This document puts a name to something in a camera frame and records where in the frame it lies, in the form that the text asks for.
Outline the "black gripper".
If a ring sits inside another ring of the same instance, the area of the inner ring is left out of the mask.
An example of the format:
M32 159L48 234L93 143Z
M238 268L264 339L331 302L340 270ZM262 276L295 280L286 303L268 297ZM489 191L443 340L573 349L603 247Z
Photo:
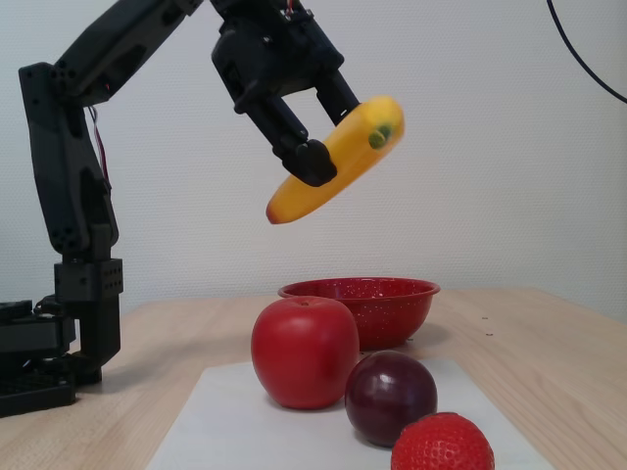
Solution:
M212 52L217 72L238 114L246 113L297 179L320 187L337 175L326 146L280 98L315 87L334 124L361 102L339 68L344 57L310 10L222 10Z

